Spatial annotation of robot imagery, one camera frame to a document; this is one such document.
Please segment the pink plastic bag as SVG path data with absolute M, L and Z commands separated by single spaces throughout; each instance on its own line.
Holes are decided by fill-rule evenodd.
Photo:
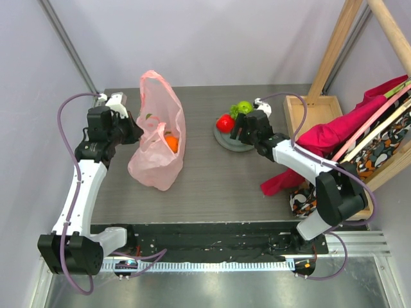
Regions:
M 186 121 L 180 99 L 171 85 L 157 72 L 140 78 L 141 108 L 136 124 L 144 134 L 128 163 L 128 172 L 139 183 L 160 191 L 168 190 L 183 167 L 186 149 Z M 165 136 L 179 139 L 172 152 Z

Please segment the orange fruit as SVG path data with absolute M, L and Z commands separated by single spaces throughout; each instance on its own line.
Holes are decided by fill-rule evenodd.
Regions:
M 177 153 L 179 149 L 179 139 L 170 135 L 170 136 L 165 136 L 165 141 L 167 145 L 169 146 L 170 150 L 172 152 Z

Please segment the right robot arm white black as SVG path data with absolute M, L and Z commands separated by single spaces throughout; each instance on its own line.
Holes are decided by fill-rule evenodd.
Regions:
M 307 252 L 314 238 L 368 206 L 363 182 L 352 164 L 323 159 L 287 136 L 274 133 L 262 110 L 239 113 L 231 138 L 255 147 L 261 156 L 290 168 L 315 187 L 315 210 L 299 222 L 297 233 L 290 237 L 290 246 L 297 253 Z

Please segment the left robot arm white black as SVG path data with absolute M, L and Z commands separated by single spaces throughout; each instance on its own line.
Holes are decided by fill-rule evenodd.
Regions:
M 137 239 L 126 224 L 109 225 L 91 233 L 96 197 L 110 161 L 120 144 L 134 144 L 143 131 L 125 107 L 93 107 L 87 113 L 88 126 L 74 151 L 73 180 L 62 210 L 50 234 L 42 234 L 37 246 L 50 271 L 61 275 L 96 275 L 103 258 L 116 250 L 132 255 Z

